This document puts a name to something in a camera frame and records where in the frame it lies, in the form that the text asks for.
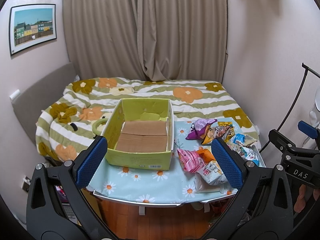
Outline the right hand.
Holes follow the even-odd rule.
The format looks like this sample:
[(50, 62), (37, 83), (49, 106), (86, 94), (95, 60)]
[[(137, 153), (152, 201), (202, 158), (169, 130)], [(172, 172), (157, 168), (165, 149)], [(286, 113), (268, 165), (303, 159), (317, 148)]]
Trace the right hand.
[[(299, 195), (297, 197), (297, 201), (293, 207), (294, 211), (297, 213), (300, 213), (306, 205), (305, 194), (306, 194), (306, 185), (302, 184), (299, 188)], [(314, 189), (313, 198), (317, 200), (319, 198), (319, 194), (320, 194), (320, 190)]]

